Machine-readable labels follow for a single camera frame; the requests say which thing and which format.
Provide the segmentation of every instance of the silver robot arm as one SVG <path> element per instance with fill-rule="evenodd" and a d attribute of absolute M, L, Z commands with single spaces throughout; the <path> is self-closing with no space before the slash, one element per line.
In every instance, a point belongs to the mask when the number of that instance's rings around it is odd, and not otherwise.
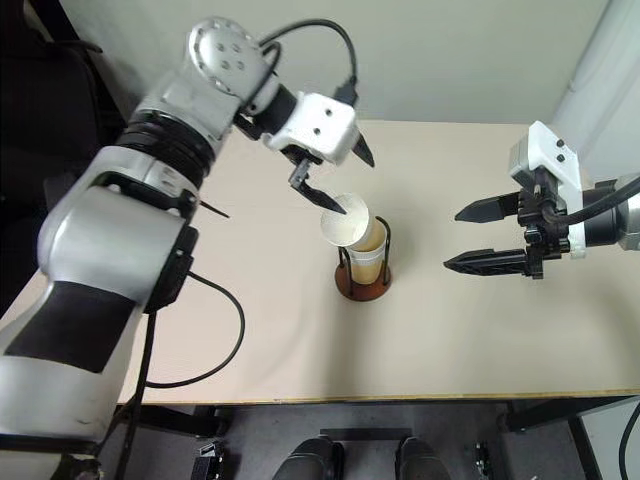
<path fill-rule="evenodd" d="M 264 50 L 231 20 L 196 25 L 182 67 L 46 219 L 38 239 L 46 292 L 0 331 L 0 462 L 9 478 L 49 478 L 60 453 L 105 435 L 141 315 L 173 302 L 191 266 L 198 190 L 234 123 L 253 139 L 267 134 L 267 146 L 296 165 L 291 185 L 336 208 L 306 185 L 306 170 L 339 164 L 352 149 L 363 156 L 355 112 L 318 94 L 296 99 Z"/>

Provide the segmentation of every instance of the person's foot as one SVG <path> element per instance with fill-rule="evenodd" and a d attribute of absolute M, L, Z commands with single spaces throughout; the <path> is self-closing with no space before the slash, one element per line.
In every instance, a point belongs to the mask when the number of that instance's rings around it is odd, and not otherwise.
<path fill-rule="evenodd" d="M 426 442 L 409 437 L 396 451 L 397 480 L 451 480 L 433 449 Z"/>
<path fill-rule="evenodd" d="M 344 448 L 328 437 L 305 440 L 287 457 L 273 480 L 342 480 Z"/>

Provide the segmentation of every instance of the wooden base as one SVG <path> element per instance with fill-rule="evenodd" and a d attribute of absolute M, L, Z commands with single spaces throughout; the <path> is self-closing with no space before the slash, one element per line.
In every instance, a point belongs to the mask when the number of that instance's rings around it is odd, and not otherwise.
<path fill-rule="evenodd" d="M 361 285 L 356 282 L 351 282 L 352 288 L 349 292 L 349 274 L 346 266 L 338 265 L 336 267 L 336 286 L 342 295 L 349 300 L 355 300 L 356 302 L 368 302 L 369 300 L 375 300 L 378 297 L 384 295 L 391 286 L 391 270 L 387 267 L 388 279 L 387 284 L 384 284 L 384 272 L 380 269 L 380 275 L 375 282 L 370 285 Z"/>

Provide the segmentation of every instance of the metal bar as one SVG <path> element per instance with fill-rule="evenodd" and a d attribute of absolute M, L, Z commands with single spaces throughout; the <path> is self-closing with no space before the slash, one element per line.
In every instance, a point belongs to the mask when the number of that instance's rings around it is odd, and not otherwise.
<path fill-rule="evenodd" d="M 344 261 L 347 264 L 347 280 L 349 281 L 349 296 L 353 296 L 353 277 L 351 276 L 351 257 L 349 257 L 349 252 L 344 247 L 338 247 L 338 252 L 341 255 L 340 257 L 340 268 L 342 268 L 342 256 L 344 256 Z"/>
<path fill-rule="evenodd" d="M 382 279 L 382 284 L 386 285 L 389 283 L 389 250 L 391 249 L 391 227 L 387 221 L 382 217 L 376 217 L 384 225 L 384 228 L 387 230 L 387 240 L 384 246 L 384 260 L 382 262 L 382 271 L 384 273 L 384 277 Z"/>
<path fill-rule="evenodd" d="M 593 448 L 591 448 L 591 442 L 589 441 L 589 436 L 584 428 L 582 419 L 571 418 L 569 420 L 569 428 L 573 436 L 573 443 L 578 451 L 578 457 L 580 457 L 580 464 L 582 465 L 585 479 L 602 480 L 598 461 L 593 454 Z"/>
<path fill-rule="evenodd" d="M 213 415 L 189 415 L 156 405 L 143 405 L 139 422 L 141 427 L 198 437 L 215 437 L 222 423 Z"/>
<path fill-rule="evenodd" d="M 520 412 L 508 413 L 504 417 L 504 426 L 509 432 L 517 432 L 531 427 L 568 420 L 589 410 L 606 407 L 629 398 L 633 397 L 558 398 L 549 400 Z"/>
<path fill-rule="evenodd" d="M 320 435 L 334 441 L 402 440 L 413 435 L 410 428 L 323 428 Z"/>

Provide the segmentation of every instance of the black cable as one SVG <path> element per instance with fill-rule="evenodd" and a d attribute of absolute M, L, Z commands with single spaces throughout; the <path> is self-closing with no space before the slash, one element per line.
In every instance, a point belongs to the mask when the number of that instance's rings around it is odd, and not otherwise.
<path fill-rule="evenodd" d="M 127 471 L 127 463 L 129 463 L 129 457 L 131 456 L 131 449 L 133 447 L 133 439 L 136 435 L 136 427 L 140 421 L 140 411 L 142 410 L 142 396 L 144 395 L 145 382 L 147 380 L 147 374 L 149 373 L 149 364 L 151 363 L 151 350 L 153 348 L 153 334 L 156 329 L 156 313 L 149 314 L 149 320 L 147 321 L 147 334 L 144 340 L 144 350 L 142 352 L 142 362 L 140 363 L 140 373 L 138 374 L 138 382 L 136 384 L 136 391 L 133 394 L 133 401 L 131 405 L 131 419 L 129 425 L 127 425 L 127 431 L 124 436 L 124 443 L 122 450 L 120 451 L 120 459 L 118 460 L 118 468 L 116 469 L 115 479 L 124 480 L 124 475 Z"/>
<path fill-rule="evenodd" d="M 638 405 L 636 405 L 636 408 L 633 410 L 633 413 L 627 422 L 627 426 L 622 433 L 622 438 L 620 439 L 620 448 L 618 448 L 618 466 L 620 467 L 620 477 L 622 477 L 622 480 L 629 480 L 629 476 L 627 475 L 627 459 L 625 457 L 627 455 L 629 437 L 631 436 L 631 431 L 638 420 L 638 416 L 640 416 L 640 402 L 638 402 Z"/>
<path fill-rule="evenodd" d="M 577 212 L 569 215 L 558 215 L 551 205 L 545 205 L 542 207 L 542 216 L 547 223 L 575 225 L 576 223 L 584 222 L 585 220 L 600 215 L 602 212 L 615 208 L 617 205 L 638 193 L 640 193 L 640 177 Z"/>
<path fill-rule="evenodd" d="M 125 417 L 129 415 L 130 413 L 129 410 L 131 409 L 131 405 L 133 405 L 134 398 L 135 398 L 135 395 L 133 395 L 129 400 L 127 400 L 127 403 L 122 405 L 122 407 L 120 407 L 118 411 L 113 415 L 113 417 L 111 418 L 111 422 L 109 423 L 109 428 L 107 428 L 107 433 L 104 434 L 104 438 L 98 445 L 96 445 L 96 448 L 93 451 L 94 457 L 97 457 L 98 455 L 100 455 L 100 452 L 102 452 L 102 449 L 107 443 L 107 440 L 109 440 L 109 437 L 111 437 L 111 434 L 113 434 L 113 432 L 118 427 L 120 422 L 124 421 Z"/>
<path fill-rule="evenodd" d="M 358 79 L 358 62 L 356 59 L 356 49 L 353 46 L 353 42 L 349 37 L 347 31 L 338 25 L 336 22 L 331 20 L 327 20 L 325 18 L 310 18 L 307 20 L 300 20 L 299 22 L 291 23 L 286 25 L 275 32 L 270 33 L 262 40 L 260 40 L 259 45 L 263 46 L 267 43 L 274 41 L 276 38 L 280 38 L 287 33 L 293 32 L 294 30 L 298 30 L 300 28 L 305 27 L 327 27 L 338 33 L 344 40 L 345 45 L 347 46 L 347 50 L 349 50 L 349 62 L 351 63 L 351 78 L 350 81 L 355 85 Z"/>
<path fill-rule="evenodd" d="M 207 202 L 203 202 L 202 200 L 200 200 L 200 205 L 202 205 L 207 210 L 212 211 L 213 213 L 217 213 L 221 217 L 231 218 L 228 214 L 224 213 L 222 210 L 218 210 L 216 207 L 214 207 L 213 205 L 211 205 L 211 204 L 209 204 Z"/>
<path fill-rule="evenodd" d="M 229 292 L 227 289 L 221 287 L 220 285 L 217 285 L 215 283 L 213 283 L 210 280 L 207 280 L 206 278 L 201 277 L 200 275 L 197 275 L 193 272 L 189 272 L 188 275 L 193 278 L 194 280 L 205 284 L 208 287 L 211 288 L 215 288 L 216 290 L 218 290 L 220 293 L 222 293 L 225 297 L 227 297 L 229 300 L 231 300 L 231 303 L 233 303 L 236 307 L 236 309 L 238 310 L 238 315 L 240 316 L 240 333 L 238 333 L 238 340 L 236 340 L 236 344 L 233 347 L 233 350 L 231 350 L 231 353 L 227 356 L 227 358 L 225 358 L 222 363 L 220 363 L 220 365 L 218 365 L 217 367 L 209 370 L 208 372 L 203 373 L 202 375 L 198 375 L 197 377 L 193 377 L 193 378 L 188 378 L 187 380 L 181 380 L 178 382 L 168 382 L 168 383 L 159 383 L 159 382 L 146 382 L 147 387 L 150 388 L 177 388 L 177 387 L 184 387 L 186 385 L 191 385 L 193 383 L 199 382 L 200 380 L 204 380 L 205 378 L 209 378 L 211 375 L 214 375 L 216 373 L 218 373 L 220 370 L 222 370 L 224 367 L 226 367 L 229 362 L 231 362 L 231 360 L 233 360 L 233 357 L 236 356 L 236 353 L 238 353 L 238 350 L 240 349 L 240 345 L 242 345 L 242 340 L 244 339 L 244 329 L 245 329 L 245 318 L 244 318 L 244 310 L 242 310 L 242 305 L 240 305 L 240 302 L 236 299 L 236 297 L 233 296 L 233 294 L 231 294 L 231 292 Z"/>
<path fill-rule="evenodd" d="M 262 51 L 262 56 L 266 57 L 273 50 L 276 51 L 276 54 L 274 55 L 273 60 L 269 64 L 269 68 L 260 79 L 260 82 L 256 85 L 256 88 L 253 90 L 253 92 L 251 92 L 251 95 L 247 97 L 247 101 L 244 102 L 244 105 L 242 106 L 242 110 L 246 110 L 247 107 L 251 106 L 251 103 L 256 98 L 256 95 L 260 93 L 260 90 L 262 90 L 262 87 L 264 87 L 267 84 L 267 82 L 269 81 L 269 78 L 271 78 L 271 75 L 276 71 L 276 68 L 280 63 L 280 56 L 282 55 L 282 45 L 280 44 L 280 42 L 269 43 L 269 45 L 267 45 L 267 47 Z"/>

